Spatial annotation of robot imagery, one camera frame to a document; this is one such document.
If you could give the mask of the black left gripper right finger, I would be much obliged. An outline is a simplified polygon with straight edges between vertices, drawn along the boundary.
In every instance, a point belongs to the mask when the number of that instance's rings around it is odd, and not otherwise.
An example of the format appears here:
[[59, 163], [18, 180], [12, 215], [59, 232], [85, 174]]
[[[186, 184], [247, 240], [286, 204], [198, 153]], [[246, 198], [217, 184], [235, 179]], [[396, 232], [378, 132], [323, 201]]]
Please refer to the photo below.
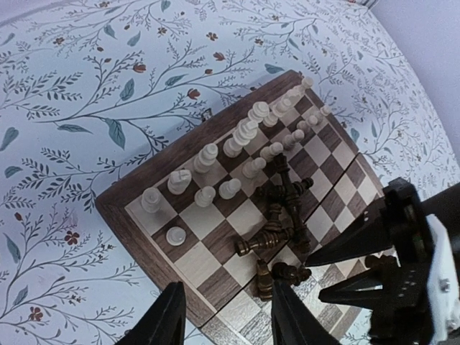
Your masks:
[[274, 344], [340, 344], [322, 327], [292, 288], [281, 280], [272, 284], [271, 319]]

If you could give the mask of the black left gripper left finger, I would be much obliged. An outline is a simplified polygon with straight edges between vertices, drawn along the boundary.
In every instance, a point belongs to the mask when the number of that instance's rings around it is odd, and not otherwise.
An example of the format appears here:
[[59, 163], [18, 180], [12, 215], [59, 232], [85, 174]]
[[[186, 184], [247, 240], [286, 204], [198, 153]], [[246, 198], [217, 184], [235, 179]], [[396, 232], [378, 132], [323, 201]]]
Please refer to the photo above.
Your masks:
[[182, 282], [171, 282], [120, 339], [120, 345], [184, 344], [186, 296]]

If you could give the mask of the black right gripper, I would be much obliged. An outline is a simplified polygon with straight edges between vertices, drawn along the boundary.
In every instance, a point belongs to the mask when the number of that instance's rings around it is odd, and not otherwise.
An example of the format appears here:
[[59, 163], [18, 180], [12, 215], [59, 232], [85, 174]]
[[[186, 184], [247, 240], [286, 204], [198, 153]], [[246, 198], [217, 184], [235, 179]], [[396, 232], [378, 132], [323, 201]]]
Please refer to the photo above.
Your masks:
[[340, 235], [310, 254], [307, 266], [394, 247], [397, 264], [384, 263], [378, 267], [381, 274], [362, 272], [324, 288], [319, 300], [372, 310], [372, 344], [429, 344], [433, 323], [426, 285], [434, 243], [426, 216], [442, 217], [442, 195], [422, 201], [415, 186], [403, 178], [389, 182], [383, 193], [380, 210], [367, 208]]

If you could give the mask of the white chess pawn front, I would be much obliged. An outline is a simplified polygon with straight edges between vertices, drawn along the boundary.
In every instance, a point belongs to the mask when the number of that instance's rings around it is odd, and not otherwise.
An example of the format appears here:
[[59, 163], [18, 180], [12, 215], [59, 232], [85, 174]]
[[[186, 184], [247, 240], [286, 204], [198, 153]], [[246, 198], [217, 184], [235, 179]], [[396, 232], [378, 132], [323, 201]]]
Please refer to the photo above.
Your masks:
[[178, 247], [182, 245], [186, 240], [187, 234], [185, 229], [179, 226], [173, 226], [166, 232], [165, 238], [169, 245]]

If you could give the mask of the white chess pawn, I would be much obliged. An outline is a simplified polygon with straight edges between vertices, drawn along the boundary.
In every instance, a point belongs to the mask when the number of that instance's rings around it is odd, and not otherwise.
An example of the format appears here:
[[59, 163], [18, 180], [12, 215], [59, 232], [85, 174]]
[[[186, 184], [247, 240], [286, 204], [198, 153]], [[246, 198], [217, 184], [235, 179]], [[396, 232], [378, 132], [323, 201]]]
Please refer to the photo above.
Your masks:
[[166, 232], [165, 238], [169, 245], [178, 247], [182, 245], [186, 240], [187, 234], [185, 229], [179, 226], [173, 226]]
[[194, 200], [197, 206], [205, 208], [213, 203], [215, 196], [215, 188], [207, 185], [195, 193]]

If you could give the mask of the pile of dark chess pieces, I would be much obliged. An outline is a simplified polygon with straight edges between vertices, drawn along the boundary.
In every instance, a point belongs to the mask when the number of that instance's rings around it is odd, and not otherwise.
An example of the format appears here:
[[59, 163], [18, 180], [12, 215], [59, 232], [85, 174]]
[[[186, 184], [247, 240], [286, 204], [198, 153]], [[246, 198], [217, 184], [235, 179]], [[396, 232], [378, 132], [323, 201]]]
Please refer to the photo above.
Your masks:
[[[272, 249], [279, 244], [292, 242], [302, 254], [310, 250], [307, 226], [301, 218], [301, 197], [313, 186], [313, 179], [293, 181], [289, 176], [290, 168], [284, 154], [274, 158], [276, 173], [281, 184], [256, 188], [255, 194], [267, 201], [268, 220], [249, 240], [235, 243], [236, 253], [243, 257], [252, 250]], [[288, 285], [299, 286], [311, 276], [311, 270], [303, 264], [295, 266], [286, 262], [276, 262], [269, 267], [264, 259], [256, 263], [257, 296], [266, 302], [272, 299], [272, 284], [279, 280]]]

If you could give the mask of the white chess rook corner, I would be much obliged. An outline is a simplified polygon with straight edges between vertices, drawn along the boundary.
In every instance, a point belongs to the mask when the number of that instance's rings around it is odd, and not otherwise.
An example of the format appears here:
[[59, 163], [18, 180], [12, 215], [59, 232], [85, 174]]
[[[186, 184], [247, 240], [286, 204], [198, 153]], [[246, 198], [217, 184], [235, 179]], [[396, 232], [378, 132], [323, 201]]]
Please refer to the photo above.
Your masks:
[[141, 207], [147, 213], [154, 214], [161, 209], [162, 195], [156, 187], [144, 190], [141, 195]]

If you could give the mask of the wooden chess board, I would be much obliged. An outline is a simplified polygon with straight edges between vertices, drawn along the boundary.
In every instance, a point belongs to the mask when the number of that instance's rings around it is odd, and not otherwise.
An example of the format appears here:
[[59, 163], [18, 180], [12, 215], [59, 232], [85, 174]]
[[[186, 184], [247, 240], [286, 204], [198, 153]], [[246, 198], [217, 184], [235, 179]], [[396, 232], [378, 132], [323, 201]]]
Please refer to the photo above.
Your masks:
[[[193, 195], [172, 195], [167, 178], [205, 144], [234, 129], [254, 103], [270, 104], [300, 81], [295, 71], [282, 73], [176, 140], [96, 200], [103, 219], [159, 288], [183, 282], [190, 321], [216, 344], [271, 344], [271, 305], [257, 297], [257, 260], [297, 266], [304, 263], [305, 255], [292, 242], [243, 257], [236, 253], [235, 243], [251, 239], [268, 220], [267, 201], [255, 193], [241, 194], [238, 179], [223, 181], [215, 189], [213, 203], [201, 208], [194, 200], [201, 188]], [[382, 194], [379, 178], [354, 141], [333, 116], [328, 116], [328, 122], [335, 133], [326, 141], [334, 148], [334, 167], [341, 172], [333, 175], [333, 187], [321, 201], [308, 191], [301, 197], [301, 218], [308, 226], [312, 249], [338, 236]], [[150, 187], [162, 195], [161, 209], [154, 214], [141, 207], [141, 195]], [[165, 238], [173, 226], [187, 234], [178, 247]]]

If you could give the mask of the row of white chess pieces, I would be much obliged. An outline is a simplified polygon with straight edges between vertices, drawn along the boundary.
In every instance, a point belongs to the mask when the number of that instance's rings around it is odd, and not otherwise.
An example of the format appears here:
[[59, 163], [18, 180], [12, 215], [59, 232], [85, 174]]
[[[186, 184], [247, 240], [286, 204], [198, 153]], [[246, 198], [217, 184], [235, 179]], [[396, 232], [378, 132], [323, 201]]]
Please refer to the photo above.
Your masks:
[[272, 103], [257, 102], [237, 128], [200, 148], [167, 178], [166, 186], [174, 196], [193, 195], [198, 188], [218, 189], [223, 181], [236, 178], [240, 193], [254, 195], [265, 183], [280, 183], [269, 153], [279, 145], [290, 168], [292, 181], [312, 178], [308, 193], [321, 201], [332, 189], [336, 159], [327, 143], [335, 131], [328, 122], [330, 109], [316, 106], [308, 96], [313, 80], [301, 83]]

